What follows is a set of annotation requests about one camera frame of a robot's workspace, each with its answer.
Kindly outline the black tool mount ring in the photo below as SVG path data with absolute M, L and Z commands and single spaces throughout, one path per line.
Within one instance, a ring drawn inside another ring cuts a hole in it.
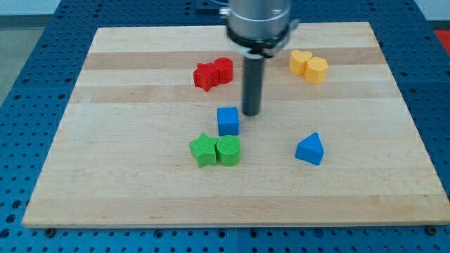
M 246 58 L 273 58 L 289 42 L 298 22 L 298 19 L 289 22 L 279 35 L 269 39 L 245 39 L 228 26 L 226 26 L 226 35 L 231 47 Z

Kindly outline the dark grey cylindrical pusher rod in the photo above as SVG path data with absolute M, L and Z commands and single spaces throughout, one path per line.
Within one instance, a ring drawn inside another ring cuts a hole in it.
M 242 111 L 248 117 L 259 114 L 262 99 L 264 59 L 244 57 Z

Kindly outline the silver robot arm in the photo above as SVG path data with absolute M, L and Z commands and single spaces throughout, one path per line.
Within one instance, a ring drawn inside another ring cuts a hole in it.
M 264 62 L 289 42 L 299 20 L 290 18 L 290 0 L 229 0 L 219 14 L 226 19 L 231 46 L 243 56 L 242 112 L 259 114 Z

